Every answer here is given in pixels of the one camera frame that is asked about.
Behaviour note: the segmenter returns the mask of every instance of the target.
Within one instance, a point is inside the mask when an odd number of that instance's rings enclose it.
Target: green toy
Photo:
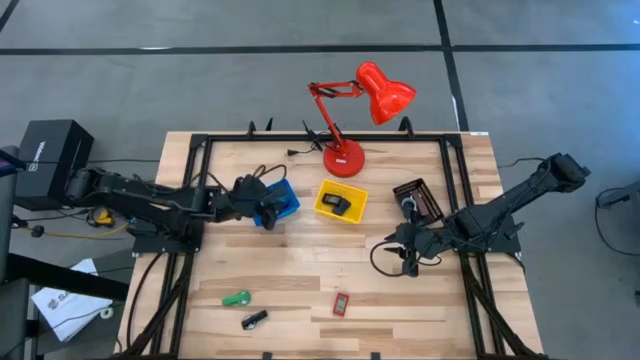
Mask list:
[[[231,295],[222,299],[222,305],[224,306],[232,306],[232,305],[249,305],[251,301],[251,294],[248,291],[243,290],[235,295]]]

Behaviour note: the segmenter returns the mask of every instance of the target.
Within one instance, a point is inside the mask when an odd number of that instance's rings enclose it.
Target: black box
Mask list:
[[[29,122],[20,144],[27,170],[18,174],[15,203],[31,211],[57,210],[64,205],[72,171],[86,167],[93,136],[74,120]]]

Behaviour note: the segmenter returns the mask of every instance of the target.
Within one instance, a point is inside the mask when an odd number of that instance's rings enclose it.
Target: red object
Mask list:
[[[370,61],[358,67],[356,79],[357,81],[309,84],[309,91],[333,137],[333,142],[324,150],[324,166],[331,174],[339,177],[350,177],[360,172],[364,166],[364,151],[357,142],[342,137],[324,107],[322,98],[357,98],[367,92],[371,96],[373,123],[381,125],[398,115],[416,96],[416,91],[411,86],[387,79],[382,70]],[[351,90],[340,92],[334,89],[340,87],[349,87]]]
[[[347,303],[349,303],[349,295],[345,293],[338,293],[336,296],[336,302],[333,304],[333,314],[344,316],[347,312]]]

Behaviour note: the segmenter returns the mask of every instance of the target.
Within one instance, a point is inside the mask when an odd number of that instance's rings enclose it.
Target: wooden table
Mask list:
[[[167,134],[158,183],[181,185],[191,134]],[[502,193],[490,138],[463,133],[462,139],[475,202],[487,202]],[[318,152],[286,156],[286,149],[306,150],[305,143],[214,144],[210,169],[221,182],[231,186],[236,177],[252,173],[260,164],[283,163],[301,207],[271,232],[256,227],[251,219],[207,225],[195,257],[181,358],[259,358],[264,351],[273,352],[275,358],[368,358],[371,352],[380,352],[383,358],[475,357],[457,255],[442,254],[442,263],[420,267],[418,278],[387,278],[369,264],[371,247],[403,221],[393,187],[421,177],[445,214],[450,213],[438,145],[367,142],[362,146],[364,169],[355,177],[337,179],[325,171]],[[455,159],[453,149],[450,154]],[[459,203],[464,204],[455,160],[452,168]],[[265,182],[281,175],[270,176]],[[327,178],[369,192],[360,224],[313,210],[320,184]],[[125,314],[152,258],[147,254],[136,261]],[[141,291],[134,336],[158,306],[166,258],[163,255],[156,263]],[[400,271],[396,255],[380,251],[375,259],[387,271]],[[487,260],[499,310],[523,341],[541,352],[522,269],[502,254],[489,254]],[[222,298],[244,289],[251,292],[250,306],[222,307]],[[351,296],[345,318],[332,315],[338,291]],[[263,309],[269,317],[256,329],[244,331],[240,321]],[[481,314],[491,352],[490,331],[484,311]],[[163,351],[169,347],[173,315],[167,319]],[[123,344],[126,325],[127,316],[120,326]]]

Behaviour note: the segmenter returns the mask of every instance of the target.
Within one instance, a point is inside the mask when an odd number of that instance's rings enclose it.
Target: concrete floor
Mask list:
[[[9,0],[0,0],[0,12]],[[446,0],[452,43],[640,42],[636,0]],[[431,1],[21,0],[0,48],[427,43],[440,41]],[[350,79],[363,60],[418,89],[406,114],[420,130],[455,130],[440,53],[162,56],[0,56],[0,144],[19,144],[29,120],[72,118],[96,137],[92,158],[159,158],[170,130],[315,129],[305,88]],[[456,53],[469,127],[489,131],[499,163],[569,152],[592,176],[517,214],[527,282],[546,352],[569,359],[635,359],[640,259],[612,253],[593,222],[595,195],[640,179],[638,52]],[[365,101],[328,102],[343,129],[374,130]],[[397,127],[397,123],[386,129]],[[533,164],[501,170],[505,187]],[[153,177],[155,165],[109,169]],[[626,204],[602,213],[618,248],[640,252]],[[21,209],[17,213],[28,216]],[[75,220],[51,227],[87,231]],[[12,251],[68,265],[131,240],[32,239]],[[105,356],[113,339],[92,347]],[[86,349],[52,357],[80,358]]]

